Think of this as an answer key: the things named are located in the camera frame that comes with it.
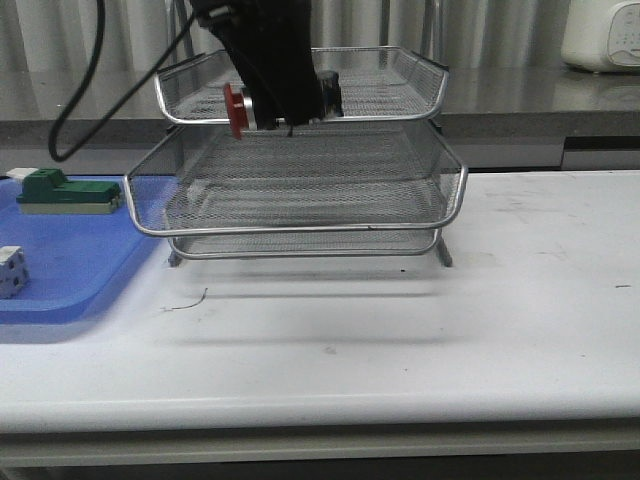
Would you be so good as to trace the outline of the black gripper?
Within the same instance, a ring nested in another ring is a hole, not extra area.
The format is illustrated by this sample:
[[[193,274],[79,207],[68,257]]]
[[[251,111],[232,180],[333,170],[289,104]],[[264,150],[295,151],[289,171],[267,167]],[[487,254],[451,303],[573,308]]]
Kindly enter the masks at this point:
[[[224,46],[253,101],[258,126],[325,116],[311,55],[309,1],[192,1],[198,24]]]

